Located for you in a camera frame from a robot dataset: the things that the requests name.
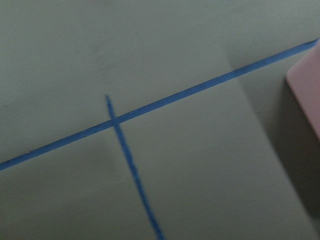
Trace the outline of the pink plastic bin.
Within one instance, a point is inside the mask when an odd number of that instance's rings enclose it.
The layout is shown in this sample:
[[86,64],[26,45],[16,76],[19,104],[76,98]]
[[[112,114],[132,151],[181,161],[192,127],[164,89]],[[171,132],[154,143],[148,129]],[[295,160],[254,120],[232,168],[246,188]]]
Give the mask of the pink plastic bin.
[[320,137],[320,41],[286,73],[294,97],[316,137]]

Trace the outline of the brown paper table cover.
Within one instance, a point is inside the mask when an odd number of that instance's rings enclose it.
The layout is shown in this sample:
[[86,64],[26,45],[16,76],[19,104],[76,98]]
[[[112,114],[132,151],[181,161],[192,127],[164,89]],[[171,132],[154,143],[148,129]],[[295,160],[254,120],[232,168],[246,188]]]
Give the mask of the brown paper table cover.
[[[123,115],[320,36],[317,0],[3,0],[3,240],[154,240]],[[285,82],[298,53],[121,124],[167,240],[317,240],[320,144]]]

